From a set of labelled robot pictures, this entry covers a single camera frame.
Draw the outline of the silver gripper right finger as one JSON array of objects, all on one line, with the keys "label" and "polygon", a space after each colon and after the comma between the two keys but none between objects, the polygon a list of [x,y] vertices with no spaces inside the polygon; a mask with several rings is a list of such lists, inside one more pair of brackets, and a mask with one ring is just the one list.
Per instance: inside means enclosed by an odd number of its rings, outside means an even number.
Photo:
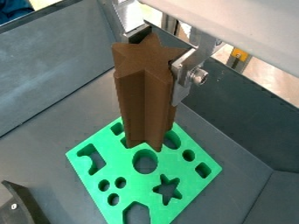
[{"label": "silver gripper right finger", "polygon": [[204,61],[224,45],[219,38],[199,29],[191,30],[189,41],[192,48],[171,64],[173,106],[188,95],[192,84],[200,86],[205,82],[208,72],[201,68]]}]

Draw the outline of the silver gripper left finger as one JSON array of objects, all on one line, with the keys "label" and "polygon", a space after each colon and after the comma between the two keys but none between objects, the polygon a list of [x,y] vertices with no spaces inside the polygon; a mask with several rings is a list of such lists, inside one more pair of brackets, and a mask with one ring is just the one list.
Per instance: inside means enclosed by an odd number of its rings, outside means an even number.
[{"label": "silver gripper left finger", "polygon": [[116,13],[116,34],[123,43],[137,44],[151,33],[152,28],[145,23],[137,0],[112,0]]}]

